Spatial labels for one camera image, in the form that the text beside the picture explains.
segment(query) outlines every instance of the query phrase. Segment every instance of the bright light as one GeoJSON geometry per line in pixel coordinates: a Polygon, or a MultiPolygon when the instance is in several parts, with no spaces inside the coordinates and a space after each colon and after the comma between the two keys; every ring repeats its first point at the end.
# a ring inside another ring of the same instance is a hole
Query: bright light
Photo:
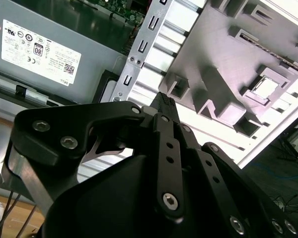
{"type": "Polygon", "coordinates": [[[278,87],[278,83],[274,82],[270,78],[264,78],[260,81],[253,90],[253,93],[257,96],[267,99],[278,87]]]}

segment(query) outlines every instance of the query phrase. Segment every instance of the cable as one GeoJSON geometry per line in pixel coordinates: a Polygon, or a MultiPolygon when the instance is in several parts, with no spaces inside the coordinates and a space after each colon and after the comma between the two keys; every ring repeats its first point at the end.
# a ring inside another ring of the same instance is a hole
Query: cable
{"type": "Polygon", "coordinates": [[[6,220],[6,218],[8,217],[8,215],[10,214],[10,212],[12,211],[12,209],[15,207],[16,203],[18,202],[19,198],[20,198],[21,194],[19,194],[16,199],[14,200],[14,202],[12,203],[11,207],[9,208],[9,210],[7,210],[7,212],[4,214],[4,216],[2,216],[2,219],[0,221],[0,227],[3,225],[4,221],[6,220]]]}
{"type": "Polygon", "coordinates": [[[281,146],[282,151],[284,153],[284,158],[285,159],[288,159],[287,156],[291,156],[291,157],[294,158],[292,161],[296,161],[296,159],[298,157],[296,157],[295,155],[293,155],[291,151],[289,152],[289,150],[288,150],[287,146],[285,145],[285,143],[283,144],[283,140],[281,138],[278,138],[278,142],[280,143],[280,146],[281,146]]]}
{"type": "Polygon", "coordinates": [[[296,197],[298,197],[298,194],[295,194],[294,196],[292,196],[292,198],[289,199],[288,202],[286,202],[285,207],[287,207],[287,205],[289,204],[289,202],[290,202],[291,200],[293,200],[294,198],[296,198],[296,197]]]}
{"type": "Polygon", "coordinates": [[[258,167],[266,170],[268,174],[270,174],[276,178],[279,178],[279,179],[297,179],[298,178],[298,175],[290,176],[290,177],[283,177],[283,176],[276,175],[273,171],[270,170],[270,168],[268,168],[267,166],[262,165],[260,163],[253,163],[252,165],[258,166],[258,167]]]}
{"type": "Polygon", "coordinates": [[[291,162],[296,162],[296,163],[298,164],[298,157],[297,157],[296,155],[291,155],[293,158],[295,158],[295,160],[289,160],[289,159],[287,158],[287,154],[288,154],[288,155],[289,155],[290,153],[293,154],[293,152],[290,151],[290,153],[289,153],[289,151],[288,151],[288,149],[287,149],[287,146],[283,145],[283,140],[282,140],[280,137],[278,138],[278,141],[279,141],[281,147],[282,147],[283,150],[284,150],[284,160],[291,161],[291,162]]]}
{"type": "MultiPolygon", "coordinates": [[[[2,216],[4,216],[5,213],[8,211],[9,206],[10,206],[10,202],[11,202],[11,199],[12,199],[12,196],[13,196],[13,191],[10,192],[10,195],[9,195],[9,198],[8,198],[8,202],[6,203],[6,206],[5,206],[5,208],[4,208],[4,212],[3,212],[3,215],[2,215],[2,216]]],[[[1,238],[1,236],[2,236],[3,225],[4,225],[4,223],[3,223],[2,226],[0,227],[0,238],[1,238]]]]}
{"type": "Polygon", "coordinates": [[[25,223],[23,224],[21,230],[19,231],[19,233],[16,235],[15,238],[20,238],[20,237],[21,237],[21,235],[22,235],[22,233],[24,232],[26,226],[28,225],[28,223],[29,223],[29,221],[30,221],[30,219],[31,219],[31,217],[32,217],[32,215],[33,215],[33,213],[35,212],[35,209],[36,209],[36,205],[33,207],[33,209],[32,209],[32,211],[30,212],[28,218],[26,219],[26,221],[25,221],[25,223]]]}

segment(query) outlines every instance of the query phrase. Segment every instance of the black cable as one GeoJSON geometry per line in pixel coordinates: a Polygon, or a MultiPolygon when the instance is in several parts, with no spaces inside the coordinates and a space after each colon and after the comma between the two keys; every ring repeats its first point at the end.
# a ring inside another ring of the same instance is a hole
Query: black cable
{"type": "Polygon", "coordinates": [[[15,238],[20,238],[20,237],[21,237],[21,235],[22,235],[22,233],[24,232],[26,226],[28,225],[28,223],[29,223],[29,221],[30,221],[30,219],[31,219],[31,217],[32,217],[32,215],[33,215],[33,213],[35,212],[35,209],[36,209],[36,205],[33,207],[33,209],[32,209],[32,211],[30,212],[28,218],[26,219],[26,221],[25,221],[25,223],[23,224],[21,230],[19,231],[19,233],[16,235],[15,238]]]}
{"type": "Polygon", "coordinates": [[[276,201],[276,200],[277,200],[277,198],[279,198],[279,197],[281,197],[281,195],[279,195],[279,196],[277,196],[276,198],[274,198],[274,199],[273,199],[273,201],[276,201]]]}
{"type": "Polygon", "coordinates": [[[288,147],[285,145],[285,143],[283,142],[282,139],[278,139],[280,146],[282,147],[282,150],[284,152],[284,158],[287,158],[287,156],[291,156],[294,158],[293,161],[295,161],[296,159],[298,159],[298,157],[296,157],[295,155],[293,155],[293,153],[291,151],[289,151],[288,147]]]}
{"type": "Polygon", "coordinates": [[[294,213],[294,212],[296,212],[296,211],[298,211],[298,207],[294,208],[294,210],[289,211],[289,212],[287,212],[287,213],[288,213],[288,214],[291,214],[291,213],[294,213]]]}
{"type": "Polygon", "coordinates": [[[296,155],[291,155],[293,158],[295,158],[295,160],[289,160],[287,158],[287,154],[290,154],[290,153],[293,154],[293,152],[290,151],[290,153],[289,153],[288,147],[286,145],[283,145],[283,140],[281,138],[278,138],[278,141],[279,141],[281,147],[284,149],[284,159],[286,159],[287,161],[297,162],[297,164],[298,164],[298,157],[296,155]]]}
{"type": "MultiPolygon", "coordinates": [[[[4,212],[3,212],[2,216],[4,216],[5,213],[8,211],[9,206],[10,206],[10,202],[11,202],[11,199],[12,199],[12,196],[13,196],[13,191],[10,192],[10,195],[9,195],[9,198],[8,198],[8,202],[6,202],[6,206],[5,206],[5,209],[4,209],[4,212]]],[[[3,223],[2,226],[0,227],[0,238],[1,238],[1,236],[2,236],[3,225],[4,225],[4,223],[3,223]]]]}
{"type": "Polygon", "coordinates": [[[16,205],[16,203],[18,202],[19,198],[20,198],[21,194],[19,194],[16,199],[14,200],[14,202],[12,203],[11,207],[9,208],[9,210],[7,210],[7,212],[5,213],[4,216],[2,216],[2,219],[0,221],[0,227],[3,225],[4,221],[6,220],[6,218],[8,217],[8,215],[10,214],[10,212],[12,211],[12,209],[14,208],[14,206],[16,205]]]}
{"type": "Polygon", "coordinates": [[[287,207],[287,205],[289,204],[289,202],[290,202],[291,200],[293,200],[294,198],[296,198],[296,197],[298,197],[298,194],[295,194],[294,196],[291,197],[291,199],[288,200],[288,202],[286,202],[286,204],[285,204],[285,208],[287,207]]]}

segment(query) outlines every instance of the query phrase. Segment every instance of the motherboard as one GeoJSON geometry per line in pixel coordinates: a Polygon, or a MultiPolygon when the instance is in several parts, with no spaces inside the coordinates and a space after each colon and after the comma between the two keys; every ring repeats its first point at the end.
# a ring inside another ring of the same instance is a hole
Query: motherboard
{"type": "Polygon", "coordinates": [[[113,14],[125,19],[135,26],[140,25],[146,15],[150,0],[79,0],[80,2],[99,9],[103,7],[113,14]]]}

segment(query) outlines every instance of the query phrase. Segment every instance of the dark floor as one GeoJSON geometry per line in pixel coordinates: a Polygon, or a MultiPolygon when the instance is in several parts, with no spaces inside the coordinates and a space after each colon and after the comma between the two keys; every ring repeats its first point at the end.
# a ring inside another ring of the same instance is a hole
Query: dark floor
{"type": "Polygon", "coordinates": [[[293,159],[276,140],[244,170],[272,200],[284,204],[285,212],[298,225],[298,165],[293,159]]]}

